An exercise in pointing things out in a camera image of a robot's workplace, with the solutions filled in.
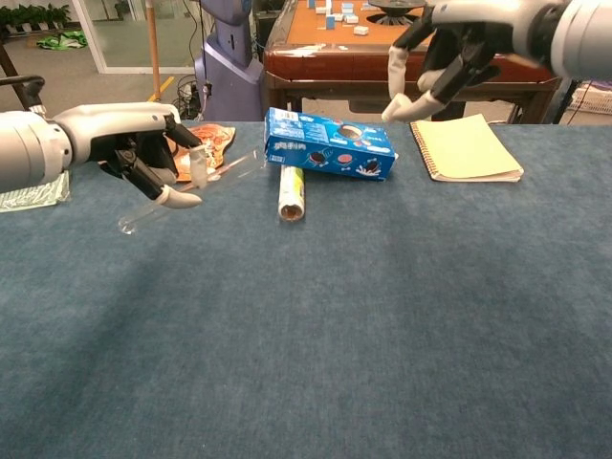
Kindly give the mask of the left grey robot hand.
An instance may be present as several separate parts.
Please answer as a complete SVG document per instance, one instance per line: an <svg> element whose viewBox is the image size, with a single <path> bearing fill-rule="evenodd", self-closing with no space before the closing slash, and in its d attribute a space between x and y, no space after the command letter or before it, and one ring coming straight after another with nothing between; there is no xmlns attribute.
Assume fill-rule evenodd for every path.
<svg viewBox="0 0 612 459"><path fill-rule="evenodd" d="M67 135L73 164L99 163L159 206L194 208L196 194L172 184L178 178L168 141L183 148L202 142L183 125L176 107L159 102L82 104L53 117Z"/></svg>

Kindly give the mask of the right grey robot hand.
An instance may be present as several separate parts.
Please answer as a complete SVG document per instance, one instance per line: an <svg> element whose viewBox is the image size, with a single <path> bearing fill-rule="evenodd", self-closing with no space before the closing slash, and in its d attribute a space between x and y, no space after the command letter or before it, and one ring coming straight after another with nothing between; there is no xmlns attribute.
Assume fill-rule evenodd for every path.
<svg viewBox="0 0 612 459"><path fill-rule="evenodd" d="M390 46L387 84L390 102L385 121L413 122L445 109L469 86L500 73L496 55L521 59L553 70L551 48L567 1L427 1L422 15ZM410 53L426 39L424 67L417 80L421 95L405 94Z"/></svg>

